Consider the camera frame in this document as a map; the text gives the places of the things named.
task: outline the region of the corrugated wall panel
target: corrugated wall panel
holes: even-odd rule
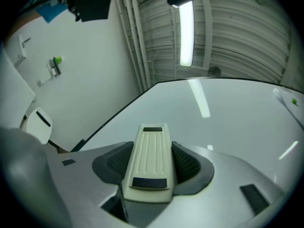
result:
[[[297,67],[297,71],[295,74],[294,82],[291,85],[293,88],[304,92],[304,64],[301,64]]]
[[[276,0],[210,0],[213,17],[211,66],[222,76],[279,83],[290,48],[291,26]],[[194,1],[195,47],[192,67],[178,66],[177,78],[206,76],[203,69],[205,15],[202,0]],[[174,78],[172,30],[166,0],[148,0],[139,6],[150,74],[154,60],[155,80]],[[179,61],[179,10],[174,9]]]

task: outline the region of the white table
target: white table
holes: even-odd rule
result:
[[[304,134],[274,97],[275,87],[280,88],[222,78],[159,83],[115,116],[81,151],[134,141],[142,123],[166,123],[172,141],[237,156],[289,191],[302,167]],[[291,92],[304,102],[304,95]],[[295,141],[293,150],[279,160]]]

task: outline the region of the vertical pipe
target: vertical pipe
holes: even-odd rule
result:
[[[139,51],[139,47],[138,47],[138,40],[137,40],[136,29],[135,29],[135,24],[134,24],[133,11],[132,11],[132,7],[131,7],[131,0],[125,0],[125,1],[126,1],[127,11],[128,11],[131,31],[132,31],[132,37],[133,37],[137,62],[138,62],[139,70],[140,70],[141,77],[142,77],[143,88],[144,88],[144,90],[146,90],[150,86],[148,86],[148,84],[146,84],[146,80],[145,80],[144,73],[143,73],[142,60],[141,60],[141,55],[140,55],[140,51]]]
[[[173,55],[173,77],[175,76],[175,54],[174,54],[174,45],[176,44],[175,37],[174,37],[174,28],[173,28],[173,19],[171,14],[173,13],[172,6],[168,6],[168,14],[169,14],[169,22],[171,28],[171,40],[172,40],[172,55]]]
[[[155,74],[154,74],[154,59],[157,55],[157,53],[159,53],[159,51],[157,51],[155,54],[154,54],[154,57],[153,57],[153,60],[152,60],[152,78],[153,78],[153,84],[155,84]]]
[[[144,40],[143,40],[142,22],[141,22],[141,18],[140,18],[140,15],[139,15],[137,0],[132,0],[132,4],[133,4],[135,21],[136,21],[136,26],[137,26],[139,44],[140,44],[141,52],[142,52],[142,59],[143,59],[144,69],[145,69],[145,72],[146,72],[146,82],[147,82],[147,86],[151,87],[149,65],[148,65],[148,62],[147,62],[148,59],[147,59],[147,53],[146,53],[146,46],[145,46]]]
[[[140,82],[140,79],[139,79],[139,76],[138,76],[138,71],[137,71],[135,59],[134,59],[134,56],[133,56],[133,53],[132,53],[132,49],[131,49],[131,45],[130,45],[130,41],[129,41],[129,38],[128,38],[128,35],[127,35],[127,31],[126,31],[126,27],[125,27],[125,22],[124,22],[124,17],[123,17],[123,13],[122,13],[122,8],[121,8],[120,0],[116,0],[116,4],[117,4],[118,11],[119,11],[119,14],[120,14],[120,19],[121,19],[121,22],[122,22],[122,25],[123,25],[124,36],[125,36],[125,39],[127,41],[127,45],[128,45],[128,48],[129,48],[129,53],[131,55],[131,60],[132,60],[133,66],[134,66],[134,70],[135,70],[135,74],[136,74],[136,78],[137,78],[137,83],[138,83],[139,89],[140,89],[140,91],[142,93],[143,92],[143,88],[142,88],[142,85],[141,85],[141,82]]]
[[[212,39],[213,39],[213,28],[212,28],[212,12],[210,0],[203,0],[204,13],[205,13],[205,53],[203,68],[208,69],[211,61],[212,52]]]
[[[172,9],[172,15],[173,15],[173,30],[174,30],[174,59],[175,59],[175,69],[174,69],[174,79],[176,79],[176,75],[177,75],[177,67],[178,67],[178,63],[177,63],[177,30],[176,30],[176,19],[175,19],[175,10]]]
[[[286,62],[286,68],[280,81],[281,85],[292,87],[293,82],[295,81],[294,79],[296,76],[297,67],[299,65],[299,62],[301,62],[301,60],[299,60],[298,51],[302,49],[302,45],[300,44],[301,42],[299,41],[299,38],[300,37],[297,34],[296,28],[292,25],[289,55]]]

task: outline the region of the white panel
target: white panel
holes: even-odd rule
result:
[[[0,125],[19,128],[25,112],[35,98],[35,93],[27,85],[0,46]]]

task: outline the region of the blue object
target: blue object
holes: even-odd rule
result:
[[[67,6],[61,3],[56,4],[55,6],[51,6],[49,3],[37,9],[37,13],[40,14],[44,20],[49,23],[51,22],[57,15],[62,13],[67,9]]]

